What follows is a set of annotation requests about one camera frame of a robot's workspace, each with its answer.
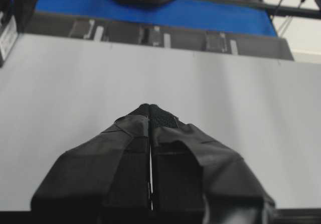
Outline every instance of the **blue surface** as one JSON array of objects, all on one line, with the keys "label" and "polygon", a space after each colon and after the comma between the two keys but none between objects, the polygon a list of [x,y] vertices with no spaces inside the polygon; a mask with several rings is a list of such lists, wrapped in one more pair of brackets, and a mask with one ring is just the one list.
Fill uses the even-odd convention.
[{"label": "blue surface", "polygon": [[120,21],[276,36],[265,11],[200,0],[174,0],[154,8],[122,5],[114,0],[38,0],[36,9]]}]

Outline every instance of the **black tape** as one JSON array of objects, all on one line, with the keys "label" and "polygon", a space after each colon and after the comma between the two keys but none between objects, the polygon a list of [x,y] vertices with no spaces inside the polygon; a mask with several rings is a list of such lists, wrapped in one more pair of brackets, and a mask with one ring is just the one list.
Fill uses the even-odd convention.
[{"label": "black tape", "polygon": [[118,119],[95,138],[65,152],[34,194],[32,211],[41,215],[55,213],[64,221],[65,215],[72,220],[84,216],[97,218],[110,203],[108,193],[125,149],[139,138],[148,138],[148,119],[129,115]]},{"label": "black tape", "polygon": [[159,127],[152,137],[156,146],[184,143],[203,168],[203,223],[268,223],[274,201],[237,152],[191,124]]}]

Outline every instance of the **white label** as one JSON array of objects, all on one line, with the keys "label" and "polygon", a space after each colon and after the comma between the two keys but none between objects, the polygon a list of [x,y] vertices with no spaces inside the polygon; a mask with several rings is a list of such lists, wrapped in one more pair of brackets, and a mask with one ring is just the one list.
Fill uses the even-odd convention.
[{"label": "white label", "polygon": [[102,34],[104,33],[104,28],[102,26],[98,26],[96,28],[95,36],[94,36],[94,41],[95,42],[100,42],[102,38]]},{"label": "white label", "polygon": [[90,38],[92,29],[94,28],[94,25],[95,25],[95,20],[90,19],[89,20],[89,25],[90,25],[89,31],[88,31],[88,33],[86,35],[84,35],[84,39],[89,39]]},{"label": "white label", "polygon": [[239,55],[239,51],[237,50],[237,44],[235,40],[231,40],[231,52],[233,55]]},{"label": "white label", "polygon": [[168,33],[164,34],[164,47],[171,48],[171,36]]},{"label": "white label", "polygon": [[12,16],[4,32],[0,36],[0,52],[5,60],[18,37],[15,17]]}]

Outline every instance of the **white wall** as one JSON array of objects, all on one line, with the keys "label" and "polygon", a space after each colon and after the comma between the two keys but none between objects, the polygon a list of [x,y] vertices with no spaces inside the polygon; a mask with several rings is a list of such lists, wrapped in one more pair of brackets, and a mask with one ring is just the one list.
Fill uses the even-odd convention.
[{"label": "white wall", "polygon": [[278,207],[320,207],[320,85],[318,64],[21,36],[0,69],[0,210],[145,102],[238,151]]},{"label": "white wall", "polygon": [[[278,4],[279,0],[264,0]],[[283,6],[297,7],[300,0],[284,0]],[[306,0],[302,8],[318,10],[314,0]],[[276,17],[275,28],[283,23],[284,17]],[[284,37],[288,40],[297,61],[321,63],[321,20],[294,18]]]}]

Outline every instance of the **black cable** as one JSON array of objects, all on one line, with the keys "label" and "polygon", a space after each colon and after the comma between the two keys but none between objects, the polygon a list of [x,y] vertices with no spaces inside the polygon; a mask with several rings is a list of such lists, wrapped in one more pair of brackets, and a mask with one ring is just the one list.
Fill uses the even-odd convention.
[{"label": "black cable", "polygon": [[280,1],[279,1],[279,4],[278,4],[277,7],[275,8],[274,14],[273,14],[273,16],[272,16],[272,21],[274,20],[274,17],[276,16],[277,12],[279,11],[279,8],[280,8],[282,2],[283,2],[283,0],[280,0]]},{"label": "black cable", "polygon": [[[297,8],[300,9],[301,6],[302,6],[302,4],[303,4],[305,1],[306,1],[306,0],[301,0],[301,1],[300,1],[300,4],[298,5]],[[279,31],[281,30],[281,28],[282,28],[283,26],[285,26],[285,27],[284,27],[282,33],[280,34],[281,37],[284,35],[284,33],[286,32],[286,30],[289,28],[292,20],[293,20],[293,17],[289,17],[288,19],[286,19],[286,20],[282,23],[281,27],[279,28]]]}]

